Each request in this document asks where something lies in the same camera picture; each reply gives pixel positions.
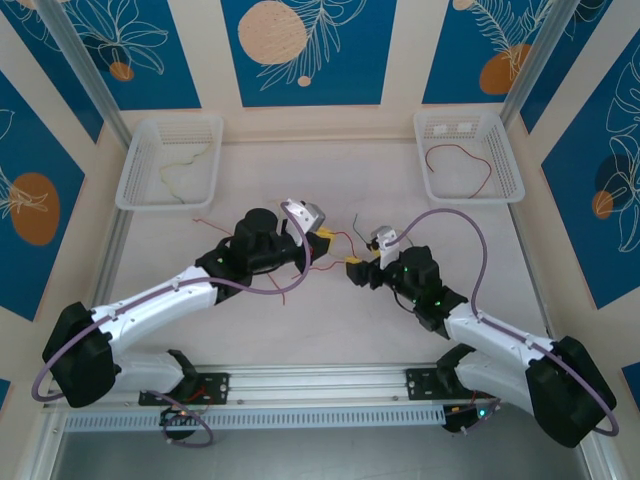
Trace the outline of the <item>white plastic mesh basket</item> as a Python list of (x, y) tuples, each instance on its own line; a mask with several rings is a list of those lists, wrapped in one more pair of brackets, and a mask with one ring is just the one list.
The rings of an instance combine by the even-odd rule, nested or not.
[(525, 189), (499, 115), (477, 107), (422, 110), (413, 117), (423, 182), (440, 204), (521, 201)]
[(141, 121), (127, 152), (116, 206), (152, 214), (207, 214), (223, 133), (223, 119), (212, 114), (179, 113)]

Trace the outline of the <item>aluminium frame post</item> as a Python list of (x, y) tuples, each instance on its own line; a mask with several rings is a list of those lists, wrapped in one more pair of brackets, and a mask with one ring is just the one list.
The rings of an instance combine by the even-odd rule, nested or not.
[(131, 131), (63, 7), (57, 0), (33, 1), (38, 14), (88, 97), (116, 139), (127, 150), (132, 140)]
[(554, 0), (529, 54), (506, 96), (500, 119), (506, 130), (516, 120), (580, 0)]

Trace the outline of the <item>black controller board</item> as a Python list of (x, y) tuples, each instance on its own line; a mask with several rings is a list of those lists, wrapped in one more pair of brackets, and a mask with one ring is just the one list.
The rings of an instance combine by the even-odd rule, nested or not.
[(171, 442), (184, 442), (196, 433), (192, 418), (173, 407), (161, 411), (159, 425), (164, 437)]
[(493, 404), (445, 407), (443, 428), (453, 434), (468, 435), (485, 423), (495, 410), (496, 406)]

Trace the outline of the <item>aluminium side rail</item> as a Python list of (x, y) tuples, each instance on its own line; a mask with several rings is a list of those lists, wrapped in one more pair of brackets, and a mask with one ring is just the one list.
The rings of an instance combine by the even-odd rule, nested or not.
[(554, 334), (554, 330), (553, 330), (553, 326), (549, 321), (549, 317), (548, 317), (548, 311), (547, 311), (547, 307), (546, 304), (544, 302), (544, 299), (541, 295), (541, 291), (539, 289), (538, 286), (538, 282), (537, 282), (537, 278), (536, 278), (536, 272), (534, 271), (533, 268), (533, 264), (529, 255), (529, 251), (527, 249), (527, 245), (525, 242), (525, 238), (521, 232), (520, 229), (520, 223), (519, 220), (517, 218), (516, 215), (516, 211), (514, 209), (514, 206), (512, 204), (508, 205), (508, 210), (509, 210), (509, 214), (511, 217), (511, 221), (513, 223), (514, 229), (515, 229), (515, 234), (519, 243), (519, 247), (520, 250), (522, 252), (523, 255), (523, 259), (524, 259), (524, 263), (527, 269), (527, 273), (528, 276), (530, 278), (531, 284), (532, 284), (532, 288), (533, 288), (533, 292), (534, 292), (534, 296), (536, 299), (536, 303), (538, 306), (538, 310), (540, 312), (541, 318), (542, 318), (542, 322), (544, 323), (545, 326), (545, 331), (550, 334), (553, 335)]
[(106, 250), (97, 277), (93, 305), (106, 304), (110, 299), (132, 218), (132, 212), (115, 209), (111, 230), (107, 236)]

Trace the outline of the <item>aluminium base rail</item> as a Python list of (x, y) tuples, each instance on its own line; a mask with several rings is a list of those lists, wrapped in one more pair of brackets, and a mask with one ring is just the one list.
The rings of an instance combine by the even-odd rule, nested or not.
[(213, 408), (286, 408), (404, 405), (405, 370), (430, 363), (202, 367), (228, 373), (225, 405)]

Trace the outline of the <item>black mounting plate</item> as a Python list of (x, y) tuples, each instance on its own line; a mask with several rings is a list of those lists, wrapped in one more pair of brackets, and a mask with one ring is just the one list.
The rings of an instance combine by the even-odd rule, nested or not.
[(229, 380), (228, 373), (198, 373), (192, 380), (183, 380), (167, 396), (186, 406), (225, 405)]
[(411, 401), (442, 400), (446, 397), (435, 367), (406, 369), (405, 379)]

